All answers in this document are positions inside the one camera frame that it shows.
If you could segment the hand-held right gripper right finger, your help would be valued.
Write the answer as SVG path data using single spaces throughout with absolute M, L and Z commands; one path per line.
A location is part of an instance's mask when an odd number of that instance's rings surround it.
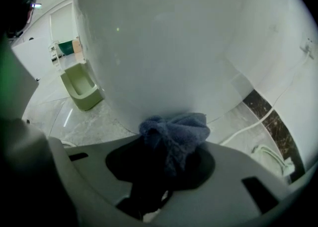
M 153 218 L 157 227 L 295 227 L 316 196 L 316 167 L 291 185 L 235 149 L 206 143 L 211 177 L 194 190 L 174 192 Z

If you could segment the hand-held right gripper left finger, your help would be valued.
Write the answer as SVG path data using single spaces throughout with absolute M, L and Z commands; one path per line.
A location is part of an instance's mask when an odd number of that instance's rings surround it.
M 76 210 L 79 227 L 157 227 L 137 220 L 116 205 L 130 195 L 132 184 L 118 180 L 106 166 L 106 156 L 137 136 L 64 148 L 48 138 L 60 180 Z

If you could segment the blue-grey wiping cloth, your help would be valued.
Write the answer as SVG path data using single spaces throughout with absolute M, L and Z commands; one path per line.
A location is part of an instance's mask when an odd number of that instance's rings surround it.
M 139 125 L 139 132 L 153 150 L 165 147 L 164 172 L 170 177 L 185 170 L 188 156 L 210 135 L 203 113 L 185 113 L 170 119 L 152 116 Z

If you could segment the white toilet with square tank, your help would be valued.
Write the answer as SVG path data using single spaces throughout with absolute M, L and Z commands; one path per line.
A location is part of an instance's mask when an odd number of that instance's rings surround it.
M 269 83 L 291 0 L 74 0 L 83 54 L 120 124 L 214 121 Z

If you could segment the pale green brush holder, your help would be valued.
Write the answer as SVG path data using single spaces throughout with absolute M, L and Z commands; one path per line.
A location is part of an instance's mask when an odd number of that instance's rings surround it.
M 93 108 L 103 99 L 83 63 L 77 63 L 65 69 L 61 79 L 70 97 L 81 111 Z

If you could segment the dark green tub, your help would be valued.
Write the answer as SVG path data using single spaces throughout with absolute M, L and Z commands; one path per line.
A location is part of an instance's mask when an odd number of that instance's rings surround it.
M 62 42 L 58 44 L 61 52 L 67 56 L 72 53 L 74 53 L 74 48 L 73 48 L 73 42 L 72 41 L 67 41 L 67 42 Z

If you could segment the light brown cabinet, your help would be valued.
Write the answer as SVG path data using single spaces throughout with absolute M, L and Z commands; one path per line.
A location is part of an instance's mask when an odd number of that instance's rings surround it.
M 82 51 L 79 37 L 76 37 L 76 39 L 72 41 L 72 46 L 73 46 L 74 53 L 78 53 Z

